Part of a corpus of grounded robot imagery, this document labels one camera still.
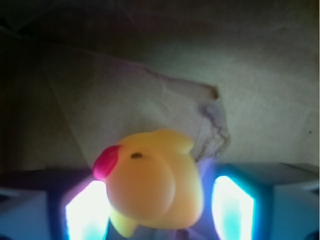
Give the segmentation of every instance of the glowing light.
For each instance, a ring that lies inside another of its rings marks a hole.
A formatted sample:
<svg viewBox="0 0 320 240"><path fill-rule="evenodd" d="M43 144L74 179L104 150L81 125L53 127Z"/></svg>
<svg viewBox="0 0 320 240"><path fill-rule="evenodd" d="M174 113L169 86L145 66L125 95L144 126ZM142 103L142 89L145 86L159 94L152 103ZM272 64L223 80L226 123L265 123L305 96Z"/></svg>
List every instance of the glowing light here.
<svg viewBox="0 0 320 240"><path fill-rule="evenodd" d="M222 240L251 240L255 199L227 176L213 185L212 216Z"/></svg>
<svg viewBox="0 0 320 240"><path fill-rule="evenodd" d="M65 214L70 240L104 240L110 216L105 183L92 181L65 207Z"/></svg>

